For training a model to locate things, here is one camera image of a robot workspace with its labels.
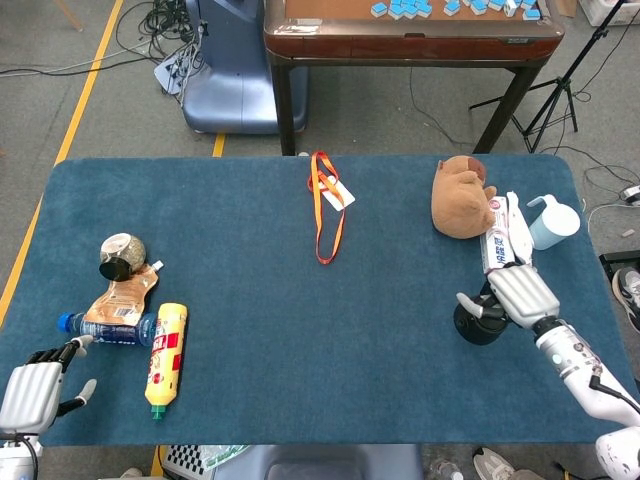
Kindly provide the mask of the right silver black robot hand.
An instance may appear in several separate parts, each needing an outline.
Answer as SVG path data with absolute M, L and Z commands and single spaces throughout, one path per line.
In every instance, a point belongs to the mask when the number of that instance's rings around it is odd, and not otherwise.
M 456 294 L 459 305 L 476 319 L 512 321 L 521 328 L 533 330 L 545 319 L 560 318 L 560 301 L 531 265 L 512 265 L 487 275 L 490 294 L 497 303 L 483 306 L 466 294 Z

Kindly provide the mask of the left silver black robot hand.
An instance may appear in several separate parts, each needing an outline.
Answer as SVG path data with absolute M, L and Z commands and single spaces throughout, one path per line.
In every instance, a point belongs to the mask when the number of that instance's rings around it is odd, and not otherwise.
M 1 405 L 1 433 L 38 436 L 55 419 L 85 406 L 93 396 L 96 379 L 89 379 L 79 394 L 60 401 L 63 380 L 71 361 L 85 356 L 94 341 L 91 335 L 74 337 L 57 349 L 37 351 L 16 367 Z

